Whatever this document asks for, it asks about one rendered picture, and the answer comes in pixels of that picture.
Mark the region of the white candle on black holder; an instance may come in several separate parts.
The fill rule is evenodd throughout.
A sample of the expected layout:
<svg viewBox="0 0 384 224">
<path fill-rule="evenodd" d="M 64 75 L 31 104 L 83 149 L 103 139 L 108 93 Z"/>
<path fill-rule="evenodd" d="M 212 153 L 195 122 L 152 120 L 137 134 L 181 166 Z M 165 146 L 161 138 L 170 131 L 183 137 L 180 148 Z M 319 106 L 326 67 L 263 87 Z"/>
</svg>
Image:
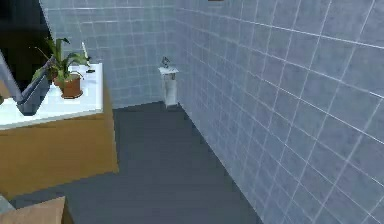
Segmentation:
<svg viewBox="0 0 384 224">
<path fill-rule="evenodd" d="M 86 59 L 86 67 L 87 67 L 86 73 L 94 73 L 95 70 L 91 67 L 91 64 L 89 62 L 90 58 L 88 57 L 88 53 L 87 53 L 86 45 L 85 45 L 84 41 L 81 42 L 81 45 L 82 45 L 82 49 L 83 49 L 84 56 Z"/>
</svg>

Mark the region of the green plant in brown pot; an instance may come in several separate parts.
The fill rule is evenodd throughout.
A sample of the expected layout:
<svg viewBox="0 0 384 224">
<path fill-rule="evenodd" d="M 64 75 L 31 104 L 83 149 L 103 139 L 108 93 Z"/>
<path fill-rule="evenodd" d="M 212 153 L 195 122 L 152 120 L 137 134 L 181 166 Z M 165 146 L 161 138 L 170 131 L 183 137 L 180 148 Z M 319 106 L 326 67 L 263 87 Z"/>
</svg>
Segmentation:
<svg viewBox="0 0 384 224">
<path fill-rule="evenodd" d="M 48 78 L 61 90 L 63 99 L 80 97 L 83 94 L 80 87 L 80 80 L 83 75 L 77 70 L 70 70 L 69 67 L 72 64 L 89 67 L 89 57 L 85 53 L 78 52 L 71 52 L 63 57 L 62 43 L 70 43 L 67 38 L 52 39 L 47 37 L 45 42 L 51 50 L 51 55 L 47 56 L 39 47 L 34 46 L 34 49 L 38 50 L 47 59 L 47 63 L 36 70 L 33 79 L 37 79 L 43 74 L 43 71 L 46 71 Z"/>
</svg>

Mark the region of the brown cabinet with white top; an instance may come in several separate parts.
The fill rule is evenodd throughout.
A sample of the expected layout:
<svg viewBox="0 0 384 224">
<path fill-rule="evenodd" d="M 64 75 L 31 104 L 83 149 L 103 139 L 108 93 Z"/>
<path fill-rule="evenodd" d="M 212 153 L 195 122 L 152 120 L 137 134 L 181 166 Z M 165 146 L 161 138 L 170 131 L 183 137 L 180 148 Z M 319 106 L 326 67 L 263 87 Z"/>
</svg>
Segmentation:
<svg viewBox="0 0 384 224">
<path fill-rule="evenodd" d="M 76 99 L 51 85 L 33 116 L 22 115 L 11 98 L 0 104 L 0 195 L 12 199 L 119 170 L 103 65 L 91 68 L 82 71 Z"/>
</svg>

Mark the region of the tan box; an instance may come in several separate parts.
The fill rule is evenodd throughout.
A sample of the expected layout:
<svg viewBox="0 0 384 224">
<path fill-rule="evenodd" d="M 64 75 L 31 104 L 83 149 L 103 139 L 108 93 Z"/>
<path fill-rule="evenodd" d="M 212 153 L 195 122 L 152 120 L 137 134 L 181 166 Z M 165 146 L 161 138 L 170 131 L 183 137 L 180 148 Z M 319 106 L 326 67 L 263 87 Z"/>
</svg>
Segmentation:
<svg viewBox="0 0 384 224">
<path fill-rule="evenodd" d="M 75 224 L 66 197 L 58 197 L 0 214 L 0 224 Z"/>
</svg>

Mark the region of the white pedestal sink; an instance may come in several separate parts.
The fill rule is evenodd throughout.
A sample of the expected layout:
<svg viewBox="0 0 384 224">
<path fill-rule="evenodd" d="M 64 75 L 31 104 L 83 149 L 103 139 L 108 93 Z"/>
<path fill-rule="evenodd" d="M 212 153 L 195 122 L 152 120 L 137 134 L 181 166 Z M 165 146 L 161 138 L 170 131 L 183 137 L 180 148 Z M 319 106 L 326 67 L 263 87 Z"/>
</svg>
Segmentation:
<svg viewBox="0 0 384 224">
<path fill-rule="evenodd" d="M 165 105 L 167 107 L 177 105 L 176 74 L 178 73 L 178 69 L 175 67 L 159 67 L 158 70 L 161 74 Z"/>
</svg>

